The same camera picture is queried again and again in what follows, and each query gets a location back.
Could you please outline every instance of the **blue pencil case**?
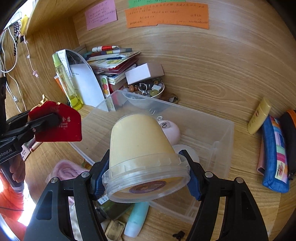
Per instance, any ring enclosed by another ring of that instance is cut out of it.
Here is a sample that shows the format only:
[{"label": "blue pencil case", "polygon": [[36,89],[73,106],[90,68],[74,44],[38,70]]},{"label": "blue pencil case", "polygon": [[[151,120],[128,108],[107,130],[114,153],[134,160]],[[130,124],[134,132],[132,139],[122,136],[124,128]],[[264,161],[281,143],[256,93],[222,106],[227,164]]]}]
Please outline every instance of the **blue pencil case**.
[{"label": "blue pencil case", "polygon": [[262,125],[265,150],[263,186],[280,193],[289,191],[288,163],[280,123],[268,115]]}]

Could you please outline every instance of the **green bottle cap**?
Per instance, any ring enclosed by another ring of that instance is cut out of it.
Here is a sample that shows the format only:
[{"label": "green bottle cap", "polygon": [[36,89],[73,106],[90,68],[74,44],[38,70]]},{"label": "green bottle cap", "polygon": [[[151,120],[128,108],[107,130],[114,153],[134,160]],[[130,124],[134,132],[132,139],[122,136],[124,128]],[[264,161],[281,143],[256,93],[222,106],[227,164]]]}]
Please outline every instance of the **green bottle cap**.
[{"label": "green bottle cap", "polygon": [[55,67],[58,67],[58,66],[62,65],[62,62],[61,62],[61,60],[59,59],[59,55],[58,55],[57,53],[54,53],[54,54],[52,55],[52,59],[53,59],[53,61],[54,61],[54,66],[55,66]]}]

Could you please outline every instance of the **metal screw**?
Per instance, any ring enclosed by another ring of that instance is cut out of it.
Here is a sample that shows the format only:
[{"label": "metal screw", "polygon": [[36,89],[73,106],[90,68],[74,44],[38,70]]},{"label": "metal screw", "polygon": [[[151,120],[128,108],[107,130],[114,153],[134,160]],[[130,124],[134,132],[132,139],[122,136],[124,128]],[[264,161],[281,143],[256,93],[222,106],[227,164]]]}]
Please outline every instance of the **metal screw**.
[{"label": "metal screw", "polygon": [[50,180],[50,182],[51,182],[51,183],[56,183],[58,180],[59,180],[59,179],[58,179],[57,177],[53,177],[53,178]]},{"label": "metal screw", "polygon": [[89,176],[89,172],[83,172],[83,173],[81,173],[81,176],[82,177],[88,177]]},{"label": "metal screw", "polygon": [[211,173],[211,172],[206,172],[206,173],[205,173],[205,176],[208,177],[208,178],[211,178],[211,177],[213,177],[213,173]]},{"label": "metal screw", "polygon": [[238,177],[236,180],[237,180],[238,183],[243,183],[244,182],[244,180],[241,177]]}]

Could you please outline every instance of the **pink towel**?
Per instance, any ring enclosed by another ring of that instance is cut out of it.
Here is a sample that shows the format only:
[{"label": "pink towel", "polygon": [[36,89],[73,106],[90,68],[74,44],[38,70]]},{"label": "pink towel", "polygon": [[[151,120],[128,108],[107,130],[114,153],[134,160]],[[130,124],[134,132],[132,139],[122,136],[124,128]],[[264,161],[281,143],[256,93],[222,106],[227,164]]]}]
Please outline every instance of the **pink towel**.
[{"label": "pink towel", "polygon": [[88,170],[69,160],[61,160],[56,164],[45,182],[48,183],[53,177],[58,177],[61,181],[73,179],[85,171]]}]

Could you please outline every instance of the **plastic container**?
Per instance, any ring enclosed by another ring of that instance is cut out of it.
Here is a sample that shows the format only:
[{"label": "plastic container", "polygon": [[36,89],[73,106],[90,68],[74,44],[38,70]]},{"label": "plastic container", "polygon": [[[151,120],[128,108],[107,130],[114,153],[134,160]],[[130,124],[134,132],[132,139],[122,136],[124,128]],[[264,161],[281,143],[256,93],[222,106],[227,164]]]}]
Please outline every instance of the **plastic container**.
[{"label": "plastic container", "polygon": [[152,116],[127,115],[113,126],[109,170],[102,176],[110,200],[135,203],[169,195],[189,182],[189,171]]},{"label": "plastic container", "polygon": [[[197,110],[171,104],[146,96],[128,93],[140,98],[141,107],[129,102],[124,91],[115,91],[82,121],[82,141],[70,143],[90,164],[100,161],[110,148],[111,130],[122,117],[146,114],[157,119],[174,122],[180,129],[179,144],[194,149],[205,171],[226,178],[231,164],[234,123]],[[199,202],[189,193],[187,186],[162,198],[149,202],[161,212],[193,223]]]}]

